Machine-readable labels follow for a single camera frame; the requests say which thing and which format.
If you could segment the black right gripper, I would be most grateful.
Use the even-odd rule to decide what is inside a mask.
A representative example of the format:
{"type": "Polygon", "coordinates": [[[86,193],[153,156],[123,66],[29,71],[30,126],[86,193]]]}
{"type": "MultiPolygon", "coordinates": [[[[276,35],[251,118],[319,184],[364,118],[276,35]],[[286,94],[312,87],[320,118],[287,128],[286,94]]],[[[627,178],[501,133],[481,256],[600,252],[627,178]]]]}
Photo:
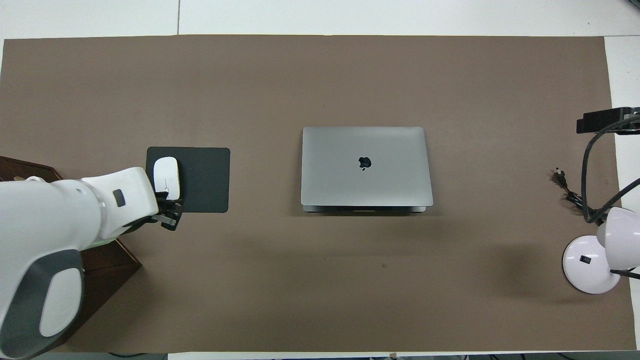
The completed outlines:
{"type": "MultiPolygon", "coordinates": [[[[609,125],[639,114],[640,107],[615,107],[601,111],[585,112],[582,118],[576,121],[576,133],[598,133],[609,125]]],[[[609,132],[618,135],[638,135],[640,132],[639,121],[635,120],[630,124],[621,125],[609,132]]]]}

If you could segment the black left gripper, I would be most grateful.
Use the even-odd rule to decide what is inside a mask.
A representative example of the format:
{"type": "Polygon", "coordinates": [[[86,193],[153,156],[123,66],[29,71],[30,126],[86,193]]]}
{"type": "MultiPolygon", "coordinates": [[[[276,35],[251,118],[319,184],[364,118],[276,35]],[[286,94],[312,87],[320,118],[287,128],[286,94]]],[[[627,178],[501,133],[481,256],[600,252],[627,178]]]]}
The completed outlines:
{"type": "Polygon", "coordinates": [[[179,199],[167,199],[169,193],[167,191],[154,191],[155,202],[157,203],[158,212],[154,215],[146,216],[133,221],[123,234],[129,234],[139,230],[146,224],[160,223],[160,226],[169,231],[175,231],[178,228],[179,221],[184,211],[185,201],[179,199]]]}

